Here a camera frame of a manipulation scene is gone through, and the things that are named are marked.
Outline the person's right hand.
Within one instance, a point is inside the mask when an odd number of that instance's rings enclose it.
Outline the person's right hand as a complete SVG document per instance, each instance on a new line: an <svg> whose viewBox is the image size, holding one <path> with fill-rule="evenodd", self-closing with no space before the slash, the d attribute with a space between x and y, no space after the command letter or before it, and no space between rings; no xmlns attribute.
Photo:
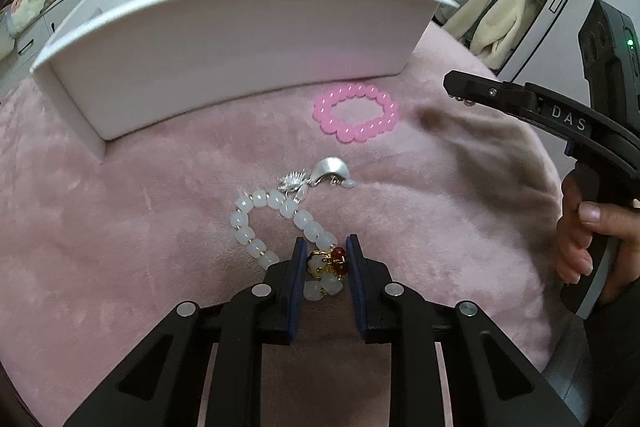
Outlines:
<svg viewBox="0 0 640 427"><path fill-rule="evenodd" d="M562 216L556 225L556 272L563 282L577 284L593 271L588 253L593 237L616 237L620 250L601 294L605 303L613 301L639 278L639 210L583 200L574 172L563 180L562 194Z"/></svg>

